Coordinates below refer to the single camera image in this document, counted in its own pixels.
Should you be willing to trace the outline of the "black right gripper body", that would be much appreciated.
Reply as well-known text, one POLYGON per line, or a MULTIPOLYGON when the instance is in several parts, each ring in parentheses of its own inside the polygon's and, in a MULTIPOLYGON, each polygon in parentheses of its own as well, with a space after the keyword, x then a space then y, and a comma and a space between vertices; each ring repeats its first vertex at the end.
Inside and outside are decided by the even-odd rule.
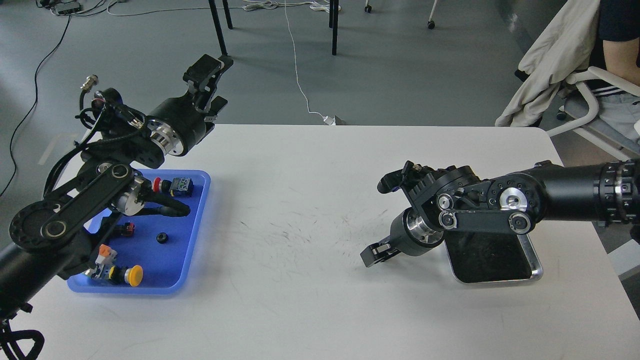
POLYGON ((443 241, 444 233, 430 228, 413 209, 405 209, 390 226, 389 251, 421 256, 443 241))

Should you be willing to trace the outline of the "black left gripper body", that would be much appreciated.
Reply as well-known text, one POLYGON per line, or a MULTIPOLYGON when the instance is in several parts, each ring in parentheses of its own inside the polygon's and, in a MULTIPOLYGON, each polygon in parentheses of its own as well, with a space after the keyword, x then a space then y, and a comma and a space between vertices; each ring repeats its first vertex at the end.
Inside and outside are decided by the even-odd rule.
POLYGON ((166 153, 183 157, 199 144, 215 127, 205 125, 200 110, 190 95, 171 97, 149 112, 151 120, 160 126, 169 127, 163 137, 173 146, 166 153))

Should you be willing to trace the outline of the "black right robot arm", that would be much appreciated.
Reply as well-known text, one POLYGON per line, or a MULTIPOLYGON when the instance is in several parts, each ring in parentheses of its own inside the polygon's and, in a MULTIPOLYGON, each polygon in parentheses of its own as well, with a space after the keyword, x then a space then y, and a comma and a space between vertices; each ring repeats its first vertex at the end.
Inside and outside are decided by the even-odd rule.
POLYGON ((470 235, 526 235, 544 220, 639 224, 638 159, 572 167, 542 161, 486 179, 468 165, 434 169, 407 161, 383 176, 377 190, 402 191, 410 206, 386 238, 361 252, 366 267, 470 235))

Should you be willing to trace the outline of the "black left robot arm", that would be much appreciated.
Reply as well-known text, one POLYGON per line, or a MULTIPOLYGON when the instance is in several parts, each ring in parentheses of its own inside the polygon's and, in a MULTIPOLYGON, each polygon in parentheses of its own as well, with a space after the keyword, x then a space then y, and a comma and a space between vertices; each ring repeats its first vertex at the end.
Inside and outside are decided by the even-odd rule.
POLYGON ((183 157, 212 132, 227 100, 217 96, 234 64, 204 54, 183 74, 187 91, 145 114, 114 88, 96 91, 78 118, 90 132, 51 170, 42 199, 11 219, 11 243, 1 251, 1 350, 9 360, 35 360, 44 346, 38 330, 13 331, 19 312, 54 277, 68 280, 92 268, 124 216, 185 217, 185 203, 162 194, 131 164, 157 169, 166 156, 183 157))

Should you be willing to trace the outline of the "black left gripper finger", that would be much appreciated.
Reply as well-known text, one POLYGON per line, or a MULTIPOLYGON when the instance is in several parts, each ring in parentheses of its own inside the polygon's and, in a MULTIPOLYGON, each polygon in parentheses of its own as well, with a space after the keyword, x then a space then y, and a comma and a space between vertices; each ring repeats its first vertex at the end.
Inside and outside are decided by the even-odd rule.
POLYGON ((201 92, 199 94, 199 112, 202 114, 204 125, 213 126, 218 114, 226 107, 228 100, 214 92, 201 92))
POLYGON ((217 91, 220 77, 233 64, 234 60, 229 55, 215 58, 204 54, 183 73, 182 79, 192 96, 213 94, 217 91))

